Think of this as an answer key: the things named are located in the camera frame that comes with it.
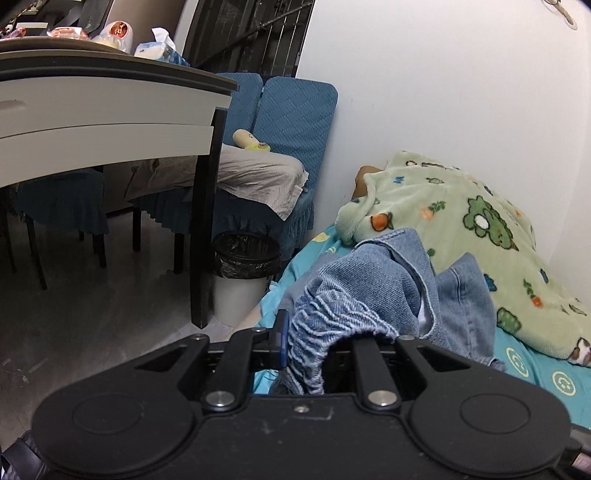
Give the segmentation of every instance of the blue bedsheet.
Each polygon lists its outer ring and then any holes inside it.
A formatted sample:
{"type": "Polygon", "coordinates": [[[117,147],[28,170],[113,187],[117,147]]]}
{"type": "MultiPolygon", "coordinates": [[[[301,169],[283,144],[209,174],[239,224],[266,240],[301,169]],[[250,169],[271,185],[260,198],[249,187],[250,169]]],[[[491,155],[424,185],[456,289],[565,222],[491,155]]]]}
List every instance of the blue bedsheet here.
{"type": "MultiPolygon", "coordinates": [[[[260,326],[273,326],[275,310],[285,289],[306,272],[321,253],[328,250],[338,255],[346,255],[351,250],[341,243],[334,226],[309,242],[290,262],[280,281],[271,283],[270,291],[260,302],[260,326]]],[[[591,408],[586,401],[591,394],[590,368],[572,365],[566,360],[536,352],[500,328],[496,329],[495,356],[505,362],[509,375],[552,392],[564,403],[573,423],[591,429],[591,408]]],[[[268,393],[275,376],[276,372],[270,370],[257,373],[255,392],[268,393]]]]}

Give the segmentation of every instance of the plastic bag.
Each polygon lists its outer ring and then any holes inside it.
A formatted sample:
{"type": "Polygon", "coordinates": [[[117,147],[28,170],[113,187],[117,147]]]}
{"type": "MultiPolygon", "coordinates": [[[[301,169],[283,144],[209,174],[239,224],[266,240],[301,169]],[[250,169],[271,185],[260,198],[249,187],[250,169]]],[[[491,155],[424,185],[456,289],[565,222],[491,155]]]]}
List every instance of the plastic bag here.
{"type": "Polygon", "coordinates": [[[140,43],[135,49],[135,57],[189,67],[187,60],[176,51],[177,48],[168,31],[164,28],[153,28],[152,32],[156,41],[140,43]]]}
{"type": "Polygon", "coordinates": [[[12,30],[3,40],[8,38],[23,38],[27,36],[27,29],[24,27],[18,27],[12,30]]]}
{"type": "Polygon", "coordinates": [[[243,280],[275,275],[281,269],[279,245],[260,233],[220,233],[212,242],[210,269],[218,277],[243,280]]]}
{"type": "Polygon", "coordinates": [[[118,20],[107,25],[92,41],[107,45],[108,47],[117,48],[126,53],[131,53],[134,30],[127,22],[118,20]]]}

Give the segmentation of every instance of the white bin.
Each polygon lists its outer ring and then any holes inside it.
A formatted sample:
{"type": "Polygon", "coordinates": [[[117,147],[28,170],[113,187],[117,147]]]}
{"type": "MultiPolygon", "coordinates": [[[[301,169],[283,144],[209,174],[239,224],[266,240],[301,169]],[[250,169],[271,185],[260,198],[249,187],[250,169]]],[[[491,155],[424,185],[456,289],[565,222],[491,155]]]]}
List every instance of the white bin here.
{"type": "Polygon", "coordinates": [[[281,266],[279,245],[252,232],[224,232],[212,242],[210,283],[213,315],[237,327],[263,298],[281,266]]]}

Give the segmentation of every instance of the white wall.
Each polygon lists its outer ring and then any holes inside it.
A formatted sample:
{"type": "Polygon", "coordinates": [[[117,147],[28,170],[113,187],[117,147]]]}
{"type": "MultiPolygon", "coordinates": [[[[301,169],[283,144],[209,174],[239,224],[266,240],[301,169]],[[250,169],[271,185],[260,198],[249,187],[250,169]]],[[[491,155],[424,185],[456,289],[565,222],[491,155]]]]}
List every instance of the white wall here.
{"type": "MultiPolygon", "coordinates": [[[[591,45],[591,28],[587,29],[587,42],[591,45]]],[[[591,98],[587,101],[586,141],[572,199],[550,267],[575,296],[591,304],[591,98]]]]}
{"type": "Polygon", "coordinates": [[[578,0],[563,5],[579,30],[540,0],[316,0],[298,77],[334,84],[339,104],[315,231],[334,221],[361,165],[383,166],[405,149],[465,168],[510,198],[549,260],[583,154],[591,86],[591,15],[578,0]]]}

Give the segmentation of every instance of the denim jacket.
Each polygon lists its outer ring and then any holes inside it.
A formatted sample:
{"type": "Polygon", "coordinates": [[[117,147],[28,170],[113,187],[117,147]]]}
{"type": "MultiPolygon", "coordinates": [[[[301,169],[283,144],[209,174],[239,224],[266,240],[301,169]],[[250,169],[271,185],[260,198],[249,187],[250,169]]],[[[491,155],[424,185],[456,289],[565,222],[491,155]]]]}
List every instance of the denim jacket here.
{"type": "Polygon", "coordinates": [[[493,358],[496,317],[476,259],[464,254],[435,275],[413,229],[365,240],[319,269],[295,305],[288,365],[278,381],[296,394],[323,394],[329,348],[353,335],[413,335],[503,369],[493,358]]]}

